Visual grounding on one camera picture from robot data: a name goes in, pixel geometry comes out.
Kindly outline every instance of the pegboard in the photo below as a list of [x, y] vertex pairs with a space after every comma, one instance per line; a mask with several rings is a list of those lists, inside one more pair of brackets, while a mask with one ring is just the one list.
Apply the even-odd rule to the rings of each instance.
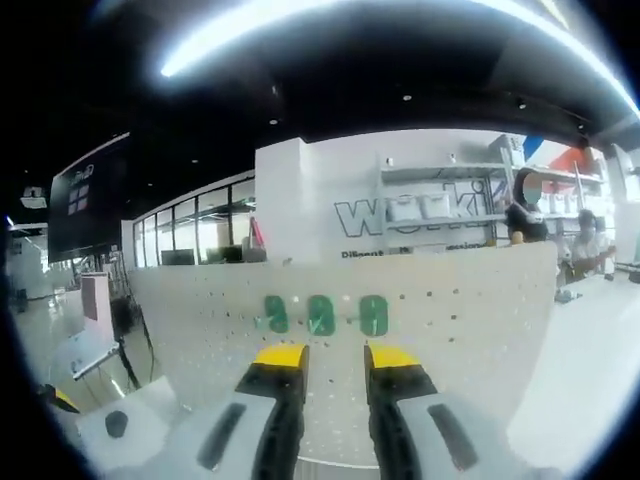
[[[459, 393], [506, 428], [545, 336], [555, 265], [555, 245], [547, 242], [318, 266], [160, 267], [136, 271], [132, 282], [164, 373], [183, 404], [221, 400], [261, 348], [305, 343], [310, 371], [300, 456], [370, 466], [376, 459], [365, 342], [403, 347], [440, 391]], [[332, 335], [310, 333], [307, 301], [314, 295], [331, 301]], [[383, 336], [361, 332], [359, 303], [368, 295], [388, 304]], [[269, 327], [268, 296], [284, 302], [286, 333]]]

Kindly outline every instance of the white floor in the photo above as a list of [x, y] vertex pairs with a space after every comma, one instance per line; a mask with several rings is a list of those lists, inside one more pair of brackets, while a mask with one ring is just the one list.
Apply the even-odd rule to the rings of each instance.
[[[576, 287], [581, 299], [556, 307], [507, 432], [525, 460], [567, 475], [579, 473], [615, 433], [640, 371], [640, 286], [624, 276], [613, 283], [597, 280]], [[61, 389], [83, 414], [131, 392], [117, 356], [78, 382], [51, 367], [57, 345], [82, 328], [80, 312], [64, 295], [30, 302], [16, 325], [36, 379]], [[141, 383], [149, 383], [151, 356], [141, 330], [127, 337], [126, 350]], [[161, 374], [156, 362], [153, 378]]]

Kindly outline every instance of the glass window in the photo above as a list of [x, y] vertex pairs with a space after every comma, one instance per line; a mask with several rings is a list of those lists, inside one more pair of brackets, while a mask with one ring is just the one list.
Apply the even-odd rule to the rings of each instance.
[[144, 245], [142, 244], [142, 222], [133, 226], [133, 240], [135, 242], [136, 267], [143, 268], [146, 263], [144, 261]]
[[198, 263], [196, 254], [196, 200], [191, 198], [175, 208], [176, 250], [191, 250], [194, 263]]
[[158, 256], [163, 264], [162, 252], [173, 250], [173, 218], [171, 208], [158, 212]]
[[250, 220], [256, 211], [255, 181], [252, 179], [233, 185], [231, 202], [233, 245], [248, 244]]
[[144, 219], [144, 258], [147, 267], [158, 266], [158, 251], [156, 249], [156, 216]]
[[198, 244], [204, 264], [221, 261], [220, 248], [230, 245], [228, 201], [227, 188], [198, 198]]

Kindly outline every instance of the person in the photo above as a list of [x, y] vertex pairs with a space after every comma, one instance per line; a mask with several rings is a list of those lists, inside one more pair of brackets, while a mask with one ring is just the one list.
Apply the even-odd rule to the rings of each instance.
[[505, 211], [512, 244], [543, 242], [549, 235], [544, 216], [537, 206], [542, 194], [542, 180], [530, 168], [521, 168], [513, 185], [513, 202]]
[[571, 262], [576, 278], [606, 273], [605, 262], [614, 255], [616, 248], [603, 231], [597, 231], [597, 219], [591, 210], [580, 211], [578, 224], [580, 233], [571, 248]]

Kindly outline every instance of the black ceiling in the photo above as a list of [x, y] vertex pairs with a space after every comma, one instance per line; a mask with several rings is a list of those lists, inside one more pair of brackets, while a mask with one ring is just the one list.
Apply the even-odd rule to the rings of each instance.
[[[135, 217], [253, 168], [255, 148], [295, 136], [476, 126], [579, 143], [626, 112], [583, 64], [531, 28], [460, 2], [437, 10], [420, 1], [345, 3], [340, 15], [315, 12], [236, 42], [184, 75], [159, 75], [180, 32], [238, 3], [66, 0], [27, 12], [21, 148], [9, 165], [14, 221], [46, 221], [20, 206], [22, 188], [50, 187], [53, 175], [126, 131]], [[537, 0], [520, 3], [544, 13]], [[612, 64], [612, 52], [621, 57], [638, 91], [637, 39], [623, 10], [632, 2], [586, 3], [611, 42], [596, 51]]]

